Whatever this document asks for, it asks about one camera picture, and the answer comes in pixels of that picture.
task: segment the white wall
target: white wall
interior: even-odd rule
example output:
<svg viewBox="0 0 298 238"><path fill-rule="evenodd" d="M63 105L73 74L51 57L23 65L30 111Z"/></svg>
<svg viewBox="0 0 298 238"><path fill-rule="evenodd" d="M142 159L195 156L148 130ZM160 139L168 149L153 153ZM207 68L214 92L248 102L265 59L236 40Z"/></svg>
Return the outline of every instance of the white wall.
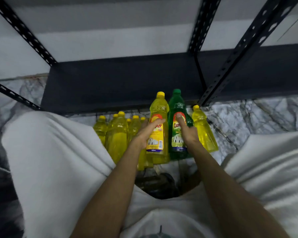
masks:
<svg viewBox="0 0 298 238"><path fill-rule="evenodd" d="M185 52L200 4L200 0L7 2L59 62ZM265 2L222 0L202 50L234 48ZM298 43L297 19L298 5L264 45ZM43 59L0 16L0 79L48 71Z"/></svg>

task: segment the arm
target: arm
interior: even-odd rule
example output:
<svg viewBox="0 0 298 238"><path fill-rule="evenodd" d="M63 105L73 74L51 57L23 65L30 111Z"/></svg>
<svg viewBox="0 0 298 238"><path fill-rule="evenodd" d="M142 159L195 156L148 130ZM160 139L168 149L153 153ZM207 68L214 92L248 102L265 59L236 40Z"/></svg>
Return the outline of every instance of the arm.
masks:
<svg viewBox="0 0 298 238"><path fill-rule="evenodd" d="M154 127L164 121L155 120L131 140L117 166L83 210L71 238L119 236L133 191L140 151L146 147Z"/></svg>
<svg viewBox="0 0 298 238"><path fill-rule="evenodd" d="M224 236L289 238L274 217L207 152L199 141L196 128L187 127L182 118L177 120Z"/></svg>

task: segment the person's right arm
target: person's right arm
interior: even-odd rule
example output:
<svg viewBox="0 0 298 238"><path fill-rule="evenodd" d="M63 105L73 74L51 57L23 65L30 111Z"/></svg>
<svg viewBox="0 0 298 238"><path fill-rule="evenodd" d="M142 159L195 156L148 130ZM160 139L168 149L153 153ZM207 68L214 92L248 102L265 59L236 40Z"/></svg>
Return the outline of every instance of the person's right arm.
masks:
<svg viewBox="0 0 298 238"><path fill-rule="evenodd" d="M225 237L289 238L264 207L229 176L203 147L195 127L177 117L182 136L195 159L208 199Z"/></svg>

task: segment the leg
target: leg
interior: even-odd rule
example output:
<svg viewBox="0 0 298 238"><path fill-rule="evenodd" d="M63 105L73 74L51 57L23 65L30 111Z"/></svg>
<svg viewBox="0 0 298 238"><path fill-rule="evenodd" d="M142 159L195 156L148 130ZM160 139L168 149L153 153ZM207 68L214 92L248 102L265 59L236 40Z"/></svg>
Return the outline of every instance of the leg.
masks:
<svg viewBox="0 0 298 238"><path fill-rule="evenodd" d="M250 136L225 171L298 237L298 132Z"/></svg>
<svg viewBox="0 0 298 238"><path fill-rule="evenodd" d="M28 237L69 237L115 167L92 127L29 112L2 138Z"/></svg>

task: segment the white clothing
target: white clothing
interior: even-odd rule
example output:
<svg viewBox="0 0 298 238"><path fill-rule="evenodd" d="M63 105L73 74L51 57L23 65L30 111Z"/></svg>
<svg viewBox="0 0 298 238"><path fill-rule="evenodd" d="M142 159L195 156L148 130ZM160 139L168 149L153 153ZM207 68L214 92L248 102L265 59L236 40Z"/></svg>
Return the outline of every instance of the white clothing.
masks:
<svg viewBox="0 0 298 238"><path fill-rule="evenodd" d="M69 237L115 167L92 127L47 112L29 112L2 138L24 212L28 238ZM250 136L225 171L298 237L298 132ZM183 196L155 199L134 186L120 237L161 231L180 237L222 237L203 184Z"/></svg>

